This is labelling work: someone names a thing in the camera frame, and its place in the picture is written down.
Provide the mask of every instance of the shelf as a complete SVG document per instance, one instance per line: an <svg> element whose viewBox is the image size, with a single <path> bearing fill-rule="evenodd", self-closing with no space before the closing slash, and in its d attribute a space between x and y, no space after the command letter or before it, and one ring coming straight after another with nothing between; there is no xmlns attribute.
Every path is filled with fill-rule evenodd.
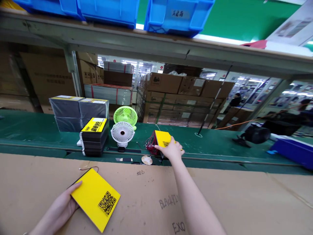
<svg viewBox="0 0 313 235"><path fill-rule="evenodd" d="M313 58L1 8L1 40L126 58L310 80Z"/></svg>

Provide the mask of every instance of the fan grille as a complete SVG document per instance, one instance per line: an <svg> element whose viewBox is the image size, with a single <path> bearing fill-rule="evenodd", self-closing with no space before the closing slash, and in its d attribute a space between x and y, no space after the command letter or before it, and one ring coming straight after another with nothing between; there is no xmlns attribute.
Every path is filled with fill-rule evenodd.
<svg viewBox="0 0 313 235"><path fill-rule="evenodd" d="M134 129L128 122L118 122L111 130L112 138L118 143L128 143L134 136Z"/></svg>
<svg viewBox="0 0 313 235"><path fill-rule="evenodd" d="M137 123L137 113L136 111L128 106L123 106L118 108L114 113L114 122L128 122L130 125L135 126Z"/></svg>

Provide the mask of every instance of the blue storage bin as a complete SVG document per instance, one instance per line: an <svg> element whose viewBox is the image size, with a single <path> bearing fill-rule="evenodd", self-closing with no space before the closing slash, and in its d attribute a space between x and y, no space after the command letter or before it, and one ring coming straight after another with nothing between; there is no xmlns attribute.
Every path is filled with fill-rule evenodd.
<svg viewBox="0 0 313 235"><path fill-rule="evenodd" d="M144 30L194 37L203 30L215 0L149 0Z"/></svg>
<svg viewBox="0 0 313 235"><path fill-rule="evenodd" d="M85 21L76 0L13 0L29 13L46 13L70 16Z"/></svg>
<svg viewBox="0 0 313 235"><path fill-rule="evenodd" d="M134 29L139 0L77 0L82 15L91 21L125 26Z"/></svg>
<svg viewBox="0 0 313 235"><path fill-rule="evenodd" d="M313 147L294 140L280 139L271 147L290 160L297 162L307 169L313 170Z"/></svg>

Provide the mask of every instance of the yellow label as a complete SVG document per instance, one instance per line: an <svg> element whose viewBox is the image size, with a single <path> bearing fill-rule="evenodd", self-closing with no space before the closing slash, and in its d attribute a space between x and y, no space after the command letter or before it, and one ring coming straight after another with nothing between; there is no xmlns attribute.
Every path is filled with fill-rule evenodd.
<svg viewBox="0 0 313 235"><path fill-rule="evenodd" d="M96 102L96 103L103 102L103 103L105 103L105 102L107 102L107 101L108 101L108 100L100 100L100 99L86 98L86 99L83 99L81 102L91 102L91 103L94 103L94 102Z"/></svg>
<svg viewBox="0 0 313 235"><path fill-rule="evenodd" d="M72 193L72 197L103 232L121 195L94 169L90 169L75 183L82 185Z"/></svg>
<svg viewBox="0 0 313 235"><path fill-rule="evenodd" d="M171 135L168 132L155 131L157 144L163 148L171 142Z"/></svg>
<svg viewBox="0 0 313 235"><path fill-rule="evenodd" d="M53 97L52 99L55 100L71 100L71 101L78 101L83 99L83 97L76 97L76 96L56 96Z"/></svg>
<svg viewBox="0 0 313 235"><path fill-rule="evenodd" d="M82 129L82 132L102 132L106 122L106 118L93 117Z"/></svg>

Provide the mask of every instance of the green conveyor belt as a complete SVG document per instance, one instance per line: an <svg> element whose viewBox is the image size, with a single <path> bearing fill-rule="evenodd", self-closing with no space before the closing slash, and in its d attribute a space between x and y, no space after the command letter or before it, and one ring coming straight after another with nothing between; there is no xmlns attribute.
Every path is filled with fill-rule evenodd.
<svg viewBox="0 0 313 235"><path fill-rule="evenodd" d="M76 145L79 134L59 132L53 115L12 110L0 110L0 115L4 116L4 119L0 119L0 152L54 157L65 157L67 154L66 158L91 160L83 156L81 147ZM137 123L136 126L137 130L132 141L128 143L128 149L140 149L136 142L143 147L154 130L167 131L182 144L186 152L183 155L184 161L190 167L311 173L283 156L266 153L273 144L272 141L253 145L252 148L237 145L232 138L236 138L239 132L203 129L202 138L200 138L195 135L198 132L196 128L146 123ZM304 142L311 141L305 138L297 139ZM107 147L117 147L111 137L106 142ZM121 158L121 156L132 157L134 161L137 161L137 158L140 159L142 155L149 154L147 150L142 150L141 154L119 154L106 151L106 148L102 156L106 160L93 158L94 160L91 161L109 161L109 158L112 158L114 162L115 158Z"/></svg>

